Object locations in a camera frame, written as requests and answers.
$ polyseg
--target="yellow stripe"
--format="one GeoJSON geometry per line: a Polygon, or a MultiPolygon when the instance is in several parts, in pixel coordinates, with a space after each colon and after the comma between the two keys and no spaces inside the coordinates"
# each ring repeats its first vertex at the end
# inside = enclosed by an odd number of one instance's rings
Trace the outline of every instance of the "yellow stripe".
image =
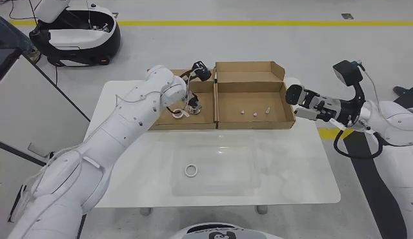
{"type": "MultiPolygon", "coordinates": [[[[10,20],[16,26],[35,25],[33,20],[10,20]]],[[[120,26],[413,26],[413,21],[287,21],[287,20],[137,20],[118,21],[120,26]]]]}
{"type": "MultiPolygon", "coordinates": [[[[334,140],[340,130],[339,129],[318,129],[318,134],[322,140],[334,140]]],[[[344,131],[343,135],[341,135],[340,139],[346,138],[350,135],[354,130],[347,129],[344,131]]]]}

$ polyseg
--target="roll of tape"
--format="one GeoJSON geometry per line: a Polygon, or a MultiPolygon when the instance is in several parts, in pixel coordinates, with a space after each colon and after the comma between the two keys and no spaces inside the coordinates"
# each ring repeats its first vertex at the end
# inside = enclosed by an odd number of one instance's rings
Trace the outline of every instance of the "roll of tape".
{"type": "Polygon", "coordinates": [[[174,117],[175,119],[181,119],[183,117],[183,112],[181,109],[175,109],[173,110],[173,114],[172,117],[174,117]]]}
{"type": "Polygon", "coordinates": [[[198,167],[196,167],[196,165],[194,165],[194,164],[189,164],[189,165],[187,165],[186,167],[185,167],[185,175],[186,176],[188,176],[188,177],[194,177],[194,176],[196,176],[198,174],[198,167]],[[193,174],[189,174],[188,173],[188,169],[189,168],[191,168],[191,167],[193,167],[193,168],[195,168],[195,172],[193,173],[193,174]]]}

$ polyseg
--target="cardboard box lid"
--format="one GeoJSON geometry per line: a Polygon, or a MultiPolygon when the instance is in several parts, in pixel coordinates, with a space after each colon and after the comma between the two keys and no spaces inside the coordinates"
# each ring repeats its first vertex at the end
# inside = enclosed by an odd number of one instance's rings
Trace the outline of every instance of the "cardboard box lid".
{"type": "Polygon", "coordinates": [[[274,61],[217,62],[218,83],[282,82],[285,69],[274,61]]]}

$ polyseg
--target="cardboard box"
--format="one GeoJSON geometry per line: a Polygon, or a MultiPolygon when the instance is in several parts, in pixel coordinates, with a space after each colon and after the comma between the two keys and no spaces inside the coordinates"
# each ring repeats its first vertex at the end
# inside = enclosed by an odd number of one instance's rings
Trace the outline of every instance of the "cardboard box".
{"type": "Polygon", "coordinates": [[[218,129],[291,129],[296,122],[285,70],[275,62],[217,62],[216,72],[218,129]]]}
{"type": "MultiPolygon", "coordinates": [[[[172,72],[180,76],[186,70],[172,70],[172,72]]],[[[211,78],[202,82],[199,79],[194,79],[189,83],[189,90],[197,95],[200,104],[202,105],[201,112],[190,117],[175,119],[167,109],[162,112],[161,117],[155,122],[150,130],[204,130],[216,129],[216,86],[214,85],[215,69],[212,71],[211,78]]],[[[180,101],[169,108],[182,109],[185,104],[180,101]]]]}

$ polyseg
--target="clear plastic tray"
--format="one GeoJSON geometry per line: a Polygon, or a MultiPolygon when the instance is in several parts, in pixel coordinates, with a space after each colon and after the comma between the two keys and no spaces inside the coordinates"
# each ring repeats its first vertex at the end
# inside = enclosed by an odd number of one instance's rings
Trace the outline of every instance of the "clear plastic tray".
{"type": "Polygon", "coordinates": [[[177,196],[253,195],[260,184],[255,148],[248,134],[183,134],[171,148],[172,193],[177,196]],[[185,174],[188,165],[197,167],[196,176],[185,174]]]}

